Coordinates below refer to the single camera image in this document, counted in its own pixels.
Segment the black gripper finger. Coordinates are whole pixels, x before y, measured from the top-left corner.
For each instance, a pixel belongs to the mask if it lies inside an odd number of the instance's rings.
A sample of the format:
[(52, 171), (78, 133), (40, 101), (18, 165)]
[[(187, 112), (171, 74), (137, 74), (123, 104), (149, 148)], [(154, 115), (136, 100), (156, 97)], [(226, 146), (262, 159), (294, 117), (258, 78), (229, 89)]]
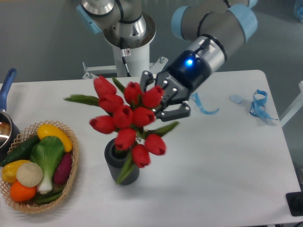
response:
[(157, 119), (160, 119), (162, 122), (168, 122), (172, 120), (177, 120), (181, 118), (186, 118), (190, 116), (190, 106), (188, 102), (182, 102), (179, 109), (170, 110), (170, 111), (159, 111), (155, 114)]
[(150, 71), (147, 70), (143, 71), (140, 79), (141, 91), (147, 91), (147, 89), (151, 89), (155, 87), (156, 78), (157, 78), (156, 74), (151, 73)]

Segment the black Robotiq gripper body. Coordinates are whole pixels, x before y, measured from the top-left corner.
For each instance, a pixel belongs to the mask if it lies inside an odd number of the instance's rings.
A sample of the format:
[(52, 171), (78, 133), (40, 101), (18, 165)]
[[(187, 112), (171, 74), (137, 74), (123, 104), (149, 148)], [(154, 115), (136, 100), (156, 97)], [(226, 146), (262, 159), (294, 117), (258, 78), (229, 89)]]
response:
[(164, 90), (159, 110), (187, 101), (209, 76), (208, 63), (194, 51), (184, 51), (156, 76), (155, 84)]

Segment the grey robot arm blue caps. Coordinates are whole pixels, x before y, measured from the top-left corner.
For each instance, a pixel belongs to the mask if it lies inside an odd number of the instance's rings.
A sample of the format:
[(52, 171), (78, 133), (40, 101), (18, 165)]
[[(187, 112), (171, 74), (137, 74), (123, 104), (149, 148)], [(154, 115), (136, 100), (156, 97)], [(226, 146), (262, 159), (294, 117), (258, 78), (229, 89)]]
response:
[(171, 19), (173, 34), (191, 45), (170, 65), (150, 65), (150, 43), (156, 34), (153, 19), (139, 0), (83, 0), (77, 12), (93, 33), (102, 32), (112, 46), (119, 77), (139, 76), (164, 89), (153, 109), (170, 121), (190, 115), (190, 95), (216, 72), (256, 32), (254, 0), (207, 0), (197, 7), (180, 7)]

